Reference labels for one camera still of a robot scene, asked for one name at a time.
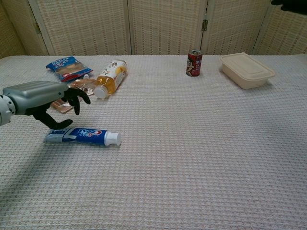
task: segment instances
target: plastic food container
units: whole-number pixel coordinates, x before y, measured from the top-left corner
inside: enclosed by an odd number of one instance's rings
[[[220,58],[223,72],[242,89],[262,86],[275,72],[246,53],[230,54]]]

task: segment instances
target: gray robot hand casing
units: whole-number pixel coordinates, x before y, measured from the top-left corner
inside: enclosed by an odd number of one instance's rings
[[[24,115],[26,110],[52,102],[64,96],[68,86],[51,81],[33,81],[3,89],[15,105],[16,115]]]

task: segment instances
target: red can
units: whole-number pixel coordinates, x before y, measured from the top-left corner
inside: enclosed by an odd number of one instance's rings
[[[202,52],[199,49],[192,49],[188,53],[187,74],[195,77],[201,71]]]

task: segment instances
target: snack bag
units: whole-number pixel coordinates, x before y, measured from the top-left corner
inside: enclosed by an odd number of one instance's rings
[[[64,57],[46,65],[59,75],[61,82],[75,80],[93,70],[76,60],[74,57]]]
[[[94,93],[94,90],[92,88],[89,88],[86,84],[83,83],[81,79],[73,81],[70,85],[70,88],[79,88],[82,91],[84,91],[88,96],[92,95]],[[57,99],[54,101],[51,106],[55,108],[56,110],[60,111],[61,113],[66,113],[69,110],[72,109],[72,106],[68,102],[64,102],[61,99]]]

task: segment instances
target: crest toothpaste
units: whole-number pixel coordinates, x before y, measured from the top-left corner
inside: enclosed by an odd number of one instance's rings
[[[46,137],[47,142],[85,142],[97,145],[120,145],[119,133],[91,128],[65,128],[51,130]]]

